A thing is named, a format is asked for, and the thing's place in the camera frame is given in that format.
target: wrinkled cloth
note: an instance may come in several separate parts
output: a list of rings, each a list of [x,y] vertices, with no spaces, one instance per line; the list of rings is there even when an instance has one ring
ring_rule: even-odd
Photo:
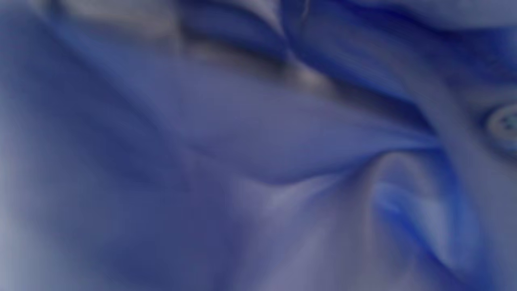
[[[0,289],[517,289],[512,3],[67,1],[0,7]]]

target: button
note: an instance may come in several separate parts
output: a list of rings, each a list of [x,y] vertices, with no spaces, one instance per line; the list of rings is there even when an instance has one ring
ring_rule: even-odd
[[[495,142],[517,154],[517,103],[495,110],[486,126]]]

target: blue fabric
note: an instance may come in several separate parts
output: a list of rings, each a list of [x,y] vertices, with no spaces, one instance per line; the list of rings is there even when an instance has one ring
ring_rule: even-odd
[[[283,2],[285,39],[229,5],[185,15],[375,102],[4,4],[0,287],[513,290],[517,171],[479,126],[515,99],[490,96],[512,88],[513,29],[444,32],[389,9],[304,4]],[[461,93],[471,88],[479,96]]]

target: white button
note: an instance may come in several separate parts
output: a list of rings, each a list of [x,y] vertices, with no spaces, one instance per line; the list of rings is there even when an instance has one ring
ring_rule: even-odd
[[[499,145],[517,154],[517,103],[494,111],[488,119],[487,128]]]

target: blue shirt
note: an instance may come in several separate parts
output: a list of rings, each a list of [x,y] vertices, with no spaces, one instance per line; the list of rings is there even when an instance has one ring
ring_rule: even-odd
[[[0,288],[517,289],[515,19],[442,3],[2,3]]]

